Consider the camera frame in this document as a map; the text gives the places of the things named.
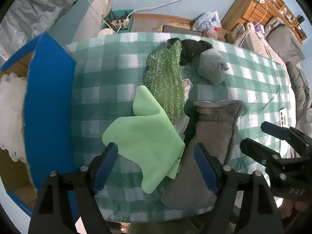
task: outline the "person's hand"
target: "person's hand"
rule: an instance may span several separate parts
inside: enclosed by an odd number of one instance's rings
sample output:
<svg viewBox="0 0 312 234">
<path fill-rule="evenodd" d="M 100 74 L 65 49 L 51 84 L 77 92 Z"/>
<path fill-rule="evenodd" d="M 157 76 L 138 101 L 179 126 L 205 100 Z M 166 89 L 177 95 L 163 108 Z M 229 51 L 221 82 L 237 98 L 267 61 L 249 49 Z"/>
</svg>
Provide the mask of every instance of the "person's hand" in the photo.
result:
<svg viewBox="0 0 312 234">
<path fill-rule="evenodd" d="M 284 199 L 282 205 L 279 207 L 282 219 L 289 217 L 292 213 L 292 208 L 299 211 L 306 211 L 310 205 L 310 202 L 306 201 L 292 201 L 289 199 Z"/>
</svg>

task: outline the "bolt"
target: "bolt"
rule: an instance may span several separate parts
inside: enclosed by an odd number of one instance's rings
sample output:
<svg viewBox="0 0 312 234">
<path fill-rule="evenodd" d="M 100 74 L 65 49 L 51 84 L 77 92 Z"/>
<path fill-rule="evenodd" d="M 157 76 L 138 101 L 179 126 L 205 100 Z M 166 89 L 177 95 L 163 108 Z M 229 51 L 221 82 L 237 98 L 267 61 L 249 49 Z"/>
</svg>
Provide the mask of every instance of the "bolt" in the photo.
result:
<svg viewBox="0 0 312 234">
<path fill-rule="evenodd" d="M 262 172 L 260 172 L 260 171 L 255 171 L 255 175 L 258 176 L 258 177 L 261 177 L 261 176 L 262 176 Z"/>
<path fill-rule="evenodd" d="M 54 177 L 56 174 L 57 174 L 57 171 L 52 171 L 52 172 L 50 172 L 50 176 L 51 176 L 51 177 Z"/>
<path fill-rule="evenodd" d="M 286 180 L 286 175 L 284 173 L 280 173 L 280 179 L 281 180 Z"/>
<path fill-rule="evenodd" d="M 80 170 L 81 170 L 82 172 L 85 172 L 85 171 L 87 171 L 88 169 L 89 169 L 89 166 L 87 166 L 87 165 L 83 165 L 83 166 L 80 167 Z"/>
<path fill-rule="evenodd" d="M 228 165 L 223 166 L 223 170 L 225 170 L 226 172 L 229 172 L 230 170 L 232 170 L 232 168 Z"/>
</svg>

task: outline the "gray plastic sheet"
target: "gray plastic sheet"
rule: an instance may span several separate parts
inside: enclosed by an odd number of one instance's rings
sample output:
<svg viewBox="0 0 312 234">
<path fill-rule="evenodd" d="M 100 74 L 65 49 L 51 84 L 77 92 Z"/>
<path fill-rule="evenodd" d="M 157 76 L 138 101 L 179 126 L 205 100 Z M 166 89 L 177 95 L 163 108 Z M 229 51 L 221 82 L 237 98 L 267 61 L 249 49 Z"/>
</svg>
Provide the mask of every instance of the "gray plastic sheet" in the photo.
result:
<svg viewBox="0 0 312 234">
<path fill-rule="evenodd" d="M 77 0 L 15 0 L 0 23 L 0 67 L 18 49 L 49 30 Z"/>
</svg>

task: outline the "white fluffy cloth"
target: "white fluffy cloth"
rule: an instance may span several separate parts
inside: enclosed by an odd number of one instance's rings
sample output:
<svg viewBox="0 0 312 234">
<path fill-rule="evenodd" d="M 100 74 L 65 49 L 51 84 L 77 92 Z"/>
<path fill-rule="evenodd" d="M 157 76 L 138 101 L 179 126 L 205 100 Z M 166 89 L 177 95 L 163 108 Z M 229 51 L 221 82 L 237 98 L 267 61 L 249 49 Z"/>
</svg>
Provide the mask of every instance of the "white fluffy cloth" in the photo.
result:
<svg viewBox="0 0 312 234">
<path fill-rule="evenodd" d="M 26 163 L 23 106 L 26 78 L 16 74 L 3 75 L 0 81 L 0 147 L 9 151 L 13 161 Z"/>
</svg>

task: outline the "smartphone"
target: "smartphone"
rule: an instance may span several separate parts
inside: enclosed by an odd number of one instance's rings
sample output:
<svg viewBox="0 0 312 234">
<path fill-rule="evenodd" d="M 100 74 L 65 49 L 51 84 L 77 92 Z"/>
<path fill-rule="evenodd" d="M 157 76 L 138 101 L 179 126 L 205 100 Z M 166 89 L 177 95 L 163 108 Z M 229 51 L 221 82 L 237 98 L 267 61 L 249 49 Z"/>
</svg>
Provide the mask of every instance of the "smartphone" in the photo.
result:
<svg viewBox="0 0 312 234">
<path fill-rule="evenodd" d="M 279 111 L 279 117 L 280 117 L 280 126 L 283 128 L 289 128 L 288 126 L 288 115 L 287 115 L 287 109 L 282 108 Z M 288 151 L 289 144 L 285 140 L 280 140 L 280 156 L 283 157 L 287 151 Z"/>
</svg>

